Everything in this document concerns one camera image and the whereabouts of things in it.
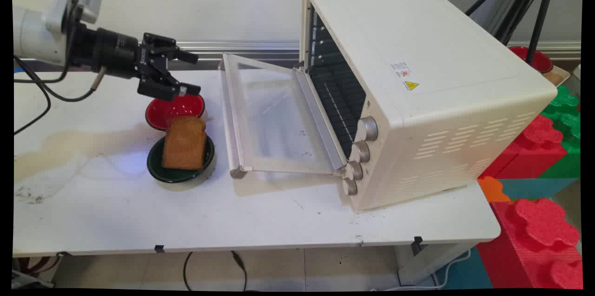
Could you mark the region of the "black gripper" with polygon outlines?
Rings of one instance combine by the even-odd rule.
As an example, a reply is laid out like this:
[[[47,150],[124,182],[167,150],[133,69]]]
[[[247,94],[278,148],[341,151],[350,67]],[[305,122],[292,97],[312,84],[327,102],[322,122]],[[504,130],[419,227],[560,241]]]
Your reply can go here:
[[[195,65],[199,55],[182,50],[175,39],[144,33],[142,41],[128,35],[98,28],[96,31],[78,23],[72,29],[70,65],[88,66],[98,74],[91,92],[98,89],[106,75],[122,79],[137,78],[138,93],[172,102],[176,97],[198,96],[199,85],[180,83],[170,74],[170,59]]]

